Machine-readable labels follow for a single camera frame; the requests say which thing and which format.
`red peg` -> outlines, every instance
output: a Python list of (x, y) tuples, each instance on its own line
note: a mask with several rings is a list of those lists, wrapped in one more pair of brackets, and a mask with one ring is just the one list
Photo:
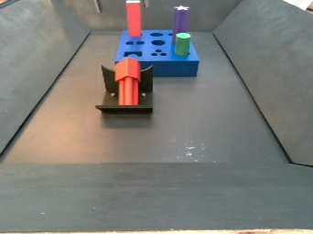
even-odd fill
[(127, 24), (130, 37), (142, 36), (142, 14), (141, 14), (141, 1), (127, 0)]
[(141, 64), (134, 58), (124, 58), (115, 65), (115, 81), (119, 83), (119, 105), (138, 105)]

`green cylinder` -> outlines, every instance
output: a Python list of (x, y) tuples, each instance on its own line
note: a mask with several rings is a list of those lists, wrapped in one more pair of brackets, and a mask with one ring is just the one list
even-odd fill
[(189, 56), (191, 44), (191, 35), (189, 33), (177, 33), (175, 54)]

